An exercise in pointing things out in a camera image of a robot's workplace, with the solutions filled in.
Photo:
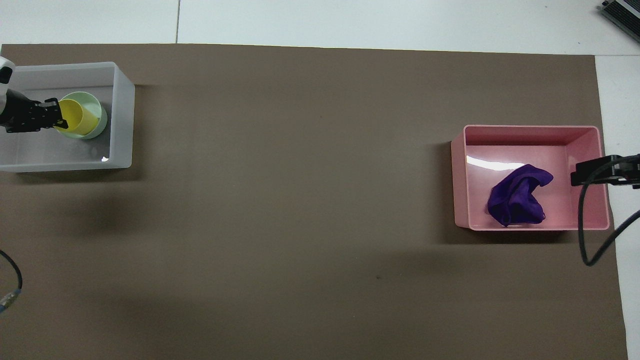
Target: white table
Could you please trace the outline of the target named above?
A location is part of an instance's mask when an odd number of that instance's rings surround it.
[[[178,42],[593,54],[606,153],[636,154],[640,44],[600,16],[598,3],[0,0],[0,44]],[[616,225],[640,207],[640,192],[630,187],[612,186],[610,195]],[[632,225],[616,245],[629,359],[640,359],[638,233],[640,224]]]

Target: pink plastic bin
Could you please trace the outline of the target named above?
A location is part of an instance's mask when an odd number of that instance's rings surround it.
[[[594,126],[467,125],[451,142],[456,225],[478,231],[576,230],[580,186],[571,186],[575,164],[602,156]],[[486,208],[491,189],[514,169],[531,164],[554,180],[533,191],[546,218],[540,224],[504,227]],[[584,228],[609,228],[606,185],[591,185],[584,203]]]

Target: brown paper mat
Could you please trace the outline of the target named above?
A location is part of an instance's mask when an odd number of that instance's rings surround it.
[[[115,61],[136,114],[129,169],[0,174],[1,248],[25,277],[2,358],[626,358],[613,249],[588,268],[572,232],[453,222],[449,141],[465,124],[600,127],[592,56],[3,56]]]

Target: purple towel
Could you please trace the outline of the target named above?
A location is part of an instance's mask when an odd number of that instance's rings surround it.
[[[540,224],[545,213],[532,192],[553,179],[549,172],[530,164],[517,168],[491,189],[487,203],[489,214],[504,226]]]

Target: yellow cup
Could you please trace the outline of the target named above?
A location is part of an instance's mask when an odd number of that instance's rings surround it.
[[[58,131],[87,135],[98,126],[98,118],[80,105],[79,102],[72,99],[62,99],[58,104],[60,105],[62,118],[67,121],[69,126],[67,129],[56,126]]]

